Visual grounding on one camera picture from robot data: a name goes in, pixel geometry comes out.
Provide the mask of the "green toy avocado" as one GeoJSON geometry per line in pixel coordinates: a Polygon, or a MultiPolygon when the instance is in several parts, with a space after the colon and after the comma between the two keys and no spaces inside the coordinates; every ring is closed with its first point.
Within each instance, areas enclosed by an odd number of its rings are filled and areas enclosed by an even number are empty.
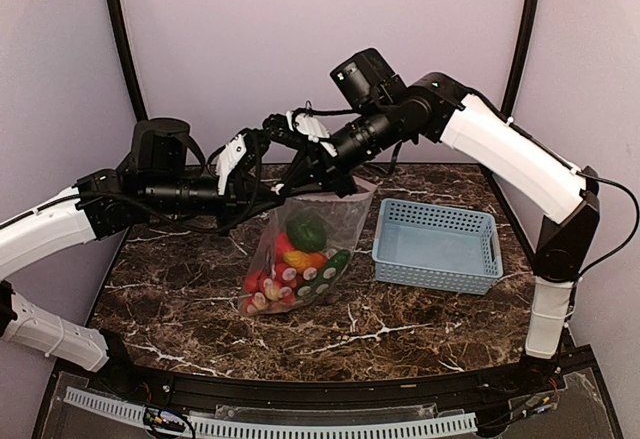
{"type": "Polygon", "coordinates": [[[286,233],[295,248],[305,253],[319,252],[327,244],[325,223],[314,215],[295,215],[288,219],[286,233]]]}

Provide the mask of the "red toy fruit ball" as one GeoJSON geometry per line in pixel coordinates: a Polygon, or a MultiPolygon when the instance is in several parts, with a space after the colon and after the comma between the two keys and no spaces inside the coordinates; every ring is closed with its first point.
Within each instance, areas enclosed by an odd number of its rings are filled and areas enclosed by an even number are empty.
{"type": "Polygon", "coordinates": [[[276,262],[281,263],[284,261],[284,255],[295,251],[295,246],[290,242],[286,232],[280,233],[276,238],[276,262]]]}

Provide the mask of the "clear zip top bag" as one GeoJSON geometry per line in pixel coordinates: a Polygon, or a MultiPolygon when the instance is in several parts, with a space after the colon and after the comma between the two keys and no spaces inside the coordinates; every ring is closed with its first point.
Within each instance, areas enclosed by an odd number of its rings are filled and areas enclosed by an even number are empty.
{"type": "Polygon", "coordinates": [[[355,185],[353,195],[299,196],[269,212],[239,297],[240,314],[306,307],[344,275],[377,189],[361,178],[355,185]]]}

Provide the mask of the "orange red toy mango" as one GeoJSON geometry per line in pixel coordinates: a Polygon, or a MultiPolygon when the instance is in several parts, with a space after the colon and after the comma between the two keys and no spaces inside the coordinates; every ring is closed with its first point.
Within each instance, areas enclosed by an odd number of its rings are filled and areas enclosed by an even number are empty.
{"type": "Polygon", "coordinates": [[[328,262],[327,257],[320,253],[305,253],[302,251],[294,250],[283,254],[284,261],[299,273],[304,272],[309,268],[316,270],[322,269],[328,262]]]}

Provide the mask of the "green toy cucumber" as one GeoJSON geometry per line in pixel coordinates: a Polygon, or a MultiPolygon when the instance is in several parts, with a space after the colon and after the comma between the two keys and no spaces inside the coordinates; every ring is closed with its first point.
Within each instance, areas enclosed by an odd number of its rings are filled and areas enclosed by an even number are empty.
{"type": "Polygon", "coordinates": [[[328,262],[316,274],[306,281],[296,292],[296,296],[303,300],[322,295],[342,275],[351,260],[351,252],[339,250],[328,259],[328,262]]]}

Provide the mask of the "red lychee bunch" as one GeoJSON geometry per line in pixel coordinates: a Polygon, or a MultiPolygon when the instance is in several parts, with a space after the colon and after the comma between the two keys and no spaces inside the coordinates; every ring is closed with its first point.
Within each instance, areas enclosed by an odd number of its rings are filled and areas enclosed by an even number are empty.
{"type": "Polygon", "coordinates": [[[286,312],[297,302],[297,285],[297,271],[285,263],[276,264],[270,273],[252,272],[244,282],[240,310],[248,315],[286,312]]]}

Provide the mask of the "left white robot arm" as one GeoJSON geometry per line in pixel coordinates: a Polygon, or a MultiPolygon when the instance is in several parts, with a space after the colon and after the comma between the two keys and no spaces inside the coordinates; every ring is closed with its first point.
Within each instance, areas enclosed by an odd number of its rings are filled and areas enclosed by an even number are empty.
{"type": "Polygon", "coordinates": [[[140,371],[122,356],[111,333],[74,324],[16,292],[8,278],[41,259],[99,241],[156,219],[181,226],[190,216],[214,216],[223,234],[256,215],[271,192],[261,182],[262,159],[273,136],[246,128],[205,156],[179,119],[138,123],[130,152],[115,169],[77,180],[53,198],[1,225],[1,338],[101,370],[120,395],[141,386],[140,371]]]}

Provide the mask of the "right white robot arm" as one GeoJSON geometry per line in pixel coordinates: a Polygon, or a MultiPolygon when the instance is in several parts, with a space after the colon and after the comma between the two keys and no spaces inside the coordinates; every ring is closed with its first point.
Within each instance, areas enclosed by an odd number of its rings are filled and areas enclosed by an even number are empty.
{"type": "Polygon", "coordinates": [[[356,119],[334,133],[322,112],[286,114],[301,150],[274,190],[289,196],[310,184],[344,197],[354,193],[351,171],[380,152],[425,137],[459,151],[510,183],[543,212],[534,253],[534,298],[525,341],[528,355],[510,372],[521,393],[534,391],[570,318],[575,289],[590,270],[585,259],[600,222],[604,179],[562,158],[503,115],[477,90],[443,73],[406,85],[375,48],[354,54],[330,77],[356,119]]]}

